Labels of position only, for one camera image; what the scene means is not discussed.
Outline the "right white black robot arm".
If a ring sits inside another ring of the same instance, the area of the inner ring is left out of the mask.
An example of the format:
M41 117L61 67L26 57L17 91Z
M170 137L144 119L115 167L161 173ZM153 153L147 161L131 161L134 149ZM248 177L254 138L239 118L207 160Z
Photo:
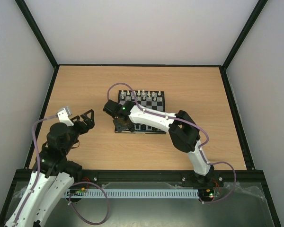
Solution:
M135 130L135 124L144 124L162 130L170 135L174 147L187 153L197 180L202 185L208 185L213 180L213 166L203 153L200 137L201 128L190 118L187 112L165 113L152 110L126 101L123 105L108 100L103 111L113 118L118 132Z

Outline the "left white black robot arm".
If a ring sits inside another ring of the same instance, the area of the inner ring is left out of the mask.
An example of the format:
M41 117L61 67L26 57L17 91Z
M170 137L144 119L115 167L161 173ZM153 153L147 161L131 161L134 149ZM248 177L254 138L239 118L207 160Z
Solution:
M82 166L67 160L79 136L95 126L94 111L70 118L68 107L58 111L59 121L46 136L34 165L34 171L7 227L43 227L65 191L81 179Z

